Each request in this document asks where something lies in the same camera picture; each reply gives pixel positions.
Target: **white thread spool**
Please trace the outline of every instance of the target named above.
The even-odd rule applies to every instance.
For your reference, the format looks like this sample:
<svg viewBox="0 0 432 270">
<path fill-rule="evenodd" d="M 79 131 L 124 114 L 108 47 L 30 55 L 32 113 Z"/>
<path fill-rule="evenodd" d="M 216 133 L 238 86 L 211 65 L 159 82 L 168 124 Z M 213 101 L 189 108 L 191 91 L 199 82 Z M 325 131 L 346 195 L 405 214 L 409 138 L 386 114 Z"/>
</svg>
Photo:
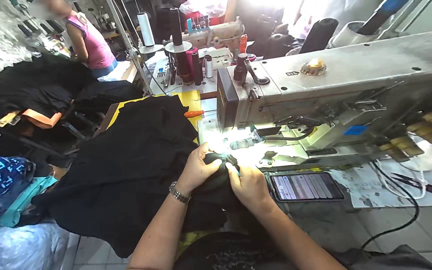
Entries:
<svg viewBox="0 0 432 270">
<path fill-rule="evenodd" d="M 204 70 L 206 71 L 206 78 L 213 77 L 213 58 L 211 55 L 204 57 Z"/>
<path fill-rule="evenodd" d="M 141 27 L 142 39 L 146 47 L 154 46 L 155 39 L 153 32 L 151 31 L 151 25 L 149 24 L 148 15 L 144 12 L 138 13 L 139 27 Z"/>
</svg>

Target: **blue jeans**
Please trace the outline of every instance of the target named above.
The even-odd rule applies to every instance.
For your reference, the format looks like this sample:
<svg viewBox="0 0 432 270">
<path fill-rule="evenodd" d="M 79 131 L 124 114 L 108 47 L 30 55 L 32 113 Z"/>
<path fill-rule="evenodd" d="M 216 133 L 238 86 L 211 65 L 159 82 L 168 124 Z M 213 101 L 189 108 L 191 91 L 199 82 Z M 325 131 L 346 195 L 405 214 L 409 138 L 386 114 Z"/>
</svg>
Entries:
<svg viewBox="0 0 432 270">
<path fill-rule="evenodd" d="M 111 71 L 113 71 L 116 68 L 117 65 L 118 65 L 118 61 L 115 58 L 114 61 L 111 63 L 111 65 L 109 65 L 109 66 L 107 66 L 105 68 L 96 68 L 96 69 L 93 69 L 92 70 L 93 71 L 93 76 L 96 77 L 96 78 L 106 76 L 109 73 L 111 73 Z"/>
</svg>

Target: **wristwatch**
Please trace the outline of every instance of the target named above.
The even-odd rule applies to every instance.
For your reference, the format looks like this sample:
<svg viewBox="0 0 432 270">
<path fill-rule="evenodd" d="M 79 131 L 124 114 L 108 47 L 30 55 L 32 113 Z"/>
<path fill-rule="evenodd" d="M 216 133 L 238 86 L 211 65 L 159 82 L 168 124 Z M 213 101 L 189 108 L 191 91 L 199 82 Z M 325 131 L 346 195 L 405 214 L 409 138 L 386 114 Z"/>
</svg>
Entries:
<svg viewBox="0 0 432 270">
<path fill-rule="evenodd" d="M 179 191 L 176 190 L 176 184 L 177 181 L 172 182 L 172 184 L 169 186 L 169 193 L 171 193 L 174 198 L 176 198 L 178 201 L 188 204 L 191 197 L 186 197 L 183 194 L 181 194 Z"/>
</svg>

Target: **pink cloth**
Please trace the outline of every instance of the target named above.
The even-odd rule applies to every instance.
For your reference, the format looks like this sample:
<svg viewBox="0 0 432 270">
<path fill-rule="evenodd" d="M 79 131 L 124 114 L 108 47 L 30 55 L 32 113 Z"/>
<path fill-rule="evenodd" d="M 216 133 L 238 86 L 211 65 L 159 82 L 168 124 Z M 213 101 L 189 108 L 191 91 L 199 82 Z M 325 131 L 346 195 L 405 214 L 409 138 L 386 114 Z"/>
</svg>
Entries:
<svg viewBox="0 0 432 270">
<path fill-rule="evenodd" d="M 76 15 L 68 16 L 68 24 L 82 31 L 84 44 L 88 51 L 87 65 L 90 69 L 106 68 L 113 64 L 115 58 L 104 37 L 88 20 L 83 23 Z"/>
</svg>

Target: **hand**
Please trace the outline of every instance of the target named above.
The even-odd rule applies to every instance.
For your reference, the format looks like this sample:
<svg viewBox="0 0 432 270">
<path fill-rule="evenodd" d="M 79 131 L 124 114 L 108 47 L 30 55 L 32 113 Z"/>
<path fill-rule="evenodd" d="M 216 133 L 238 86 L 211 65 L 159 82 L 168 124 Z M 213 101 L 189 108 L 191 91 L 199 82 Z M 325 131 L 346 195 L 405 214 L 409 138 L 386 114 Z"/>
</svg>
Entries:
<svg viewBox="0 0 432 270">
<path fill-rule="evenodd" d="M 271 210 L 275 202 L 269 194 L 265 176 L 256 166 L 238 164 L 240 177 L 237 169 L 231 163 L 225 165 L 234 194 L 249 211 L 255 214 Z"/>
<path fill-rule="evenodd" d="M 214 174 L 219 169 L 221 163 L 223 163 L 222 160 L 216 159 L 206 165 L 203 159 L 206 157 L 208 151 L 212 151 L 209 149 L 208 143 L 203 143 L 189 155 L 183 173 L 176 184 L 176 190 L 184 196 L 189 197 L 191 192 L 204 183 L 209 176 Z"/>
</svg>

